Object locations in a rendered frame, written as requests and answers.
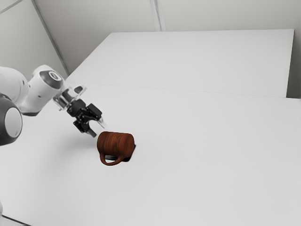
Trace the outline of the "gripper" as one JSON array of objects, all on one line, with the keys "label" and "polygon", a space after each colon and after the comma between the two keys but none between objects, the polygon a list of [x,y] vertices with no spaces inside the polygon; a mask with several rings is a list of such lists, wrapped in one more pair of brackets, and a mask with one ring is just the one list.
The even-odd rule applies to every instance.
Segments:
[{"label": "gripper", "polygon": [[102,111],[94,104],[86,104],[82,99],[75,100],[67,109],[67,113],[76,120],[73,125],[81,132],[92,137],[96,137],[96,133],[90,128],[89,121],[97,122],[102,128],[106,128],[107,124],[102,117]]}]

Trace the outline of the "brown wooden mug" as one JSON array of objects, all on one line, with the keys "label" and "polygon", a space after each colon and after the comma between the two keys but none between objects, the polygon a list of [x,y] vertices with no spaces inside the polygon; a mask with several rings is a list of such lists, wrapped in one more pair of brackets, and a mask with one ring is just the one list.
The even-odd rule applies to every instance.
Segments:
[{"label": "brown wooden mug", "polygon": [[[135,150],[135,140],[133,135],[129,133],[104,131],[98,136],[96,147],[101,163],[113,166],[132,157]],[[116,157],[116,160],[107,162],[105,158],[107,155]]]}]

